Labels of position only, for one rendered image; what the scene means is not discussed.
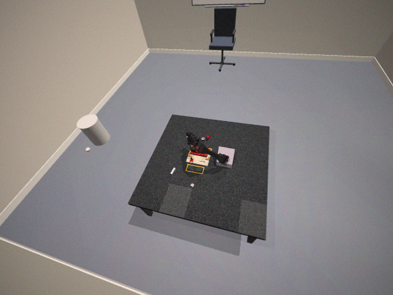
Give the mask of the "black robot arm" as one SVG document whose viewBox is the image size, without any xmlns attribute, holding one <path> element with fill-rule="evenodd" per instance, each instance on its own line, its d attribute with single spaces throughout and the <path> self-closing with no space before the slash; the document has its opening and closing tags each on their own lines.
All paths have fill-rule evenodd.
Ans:
<svg viewBox="0 0 393 295">
<path fill-rule="evenodd" d="M 187 135 L 187 144 L 192 144 L 192 146 L 194 146 L 195 150 L 199 153 L 202 154 L 208 154 L 211 155 L 213 157 L 215 157 L 220 163 L 225 164 L 226 162 L 228 162 L 228 158 L 229 156 L 225 155 L 225 154 L 217 154 L 211 150 L 209 150 L 203 143 L 201 143 L 200 147 L 197 149 L 196 145 L 197 143 L 197 139 L 198 137 L 196 135 L 194 135 L 192 132 L 188 131 L 186 132 Z"/>
</svg>

